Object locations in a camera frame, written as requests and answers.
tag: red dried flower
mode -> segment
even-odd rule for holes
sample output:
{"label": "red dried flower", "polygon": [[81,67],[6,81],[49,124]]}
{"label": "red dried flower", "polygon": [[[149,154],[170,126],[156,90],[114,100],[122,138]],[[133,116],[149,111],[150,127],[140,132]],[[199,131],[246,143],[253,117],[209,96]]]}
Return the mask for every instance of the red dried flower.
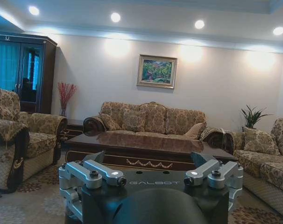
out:
{"label": "red dried flower", "polygon": [[74,84],[61,82],[57,83],[57,88],[60,95],[61,108],[66,109],[67,103],[69,102],[70,98],[77,91],[77,86]]}

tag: throw pillow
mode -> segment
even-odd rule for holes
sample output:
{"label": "throw pillow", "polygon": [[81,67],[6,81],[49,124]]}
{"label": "throw pillow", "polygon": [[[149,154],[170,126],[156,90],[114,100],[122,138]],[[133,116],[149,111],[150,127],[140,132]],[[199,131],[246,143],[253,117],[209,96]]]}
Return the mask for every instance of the throw pillow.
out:
{"label": "throw pillow", "polygon": [[109,116],[108,114],[105,113],[101,113],[100,114],[101,119],[103,120],[103,123],[105,125],[105,127],[109,130],[109,131],[116,131],[116,130],[121,130],[120,125],[118,125],[117,122],[115,122],[111,116]]}
{"label": "throw pillow", "polygon": [[15,114],[8,107],[0,106],[0,119],[14,121]]}
{"label": "throw pillow", "polygon": [[124,109],[122,129],[132,132],[144,132],[146,112]]}
{"label": "throw pillow", "polygon": [[276,145],[276,138],[273,134],[244,127],[245,151],[264,153],[270,155],[280,155]]}
{"label": "throw pillow", "polygon": [[197,123],[194,126],[192,126],[188,132],[184,134],[184,136],[191,137],[193,139],[199,139],[201,136],[201,133],[206,128],[207,123]]}

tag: framed painting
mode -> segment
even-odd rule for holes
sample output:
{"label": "framed painting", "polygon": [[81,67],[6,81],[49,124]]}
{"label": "framed painting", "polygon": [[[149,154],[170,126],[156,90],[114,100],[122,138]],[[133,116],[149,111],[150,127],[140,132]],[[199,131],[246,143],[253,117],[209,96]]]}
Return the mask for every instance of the framed painting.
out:
{"label": "framed painting", "polygon": [[173,89],[177,59],[140,55],[137,85]]}

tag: potted plant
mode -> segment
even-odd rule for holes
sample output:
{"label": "potted plant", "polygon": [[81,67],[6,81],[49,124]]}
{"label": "potted plant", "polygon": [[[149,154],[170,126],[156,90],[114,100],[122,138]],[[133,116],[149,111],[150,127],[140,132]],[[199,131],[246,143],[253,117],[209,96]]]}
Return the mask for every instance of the potted plant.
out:
{"label": "potted plant", "polygon": [[268,115],[272,115],[272,114],[262,114],[262,112],[266,109],[261,109],[261,110],[257,110],[254,111],[256,106],[254,108],[251,108],[249,105],[246,105],[247,109],[242,111],[242,115],[244,116],[245,120],[246,120],[246,125],[245,127],[248,128],[253,128],[254,129],[254,125],[262,118]]}

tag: rug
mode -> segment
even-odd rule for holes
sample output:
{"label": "rug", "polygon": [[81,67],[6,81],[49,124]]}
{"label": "rug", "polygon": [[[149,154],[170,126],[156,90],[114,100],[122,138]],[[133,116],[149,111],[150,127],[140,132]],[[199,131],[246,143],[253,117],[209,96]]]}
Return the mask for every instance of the rug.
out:
{"label": "rug", "polygon": [[[58,167],[46,168],[12,194],[0,193],[0,224],[63,224],[65,206],[59,194]],[[243,190],[229,224],[283,224],[283,217]]]}

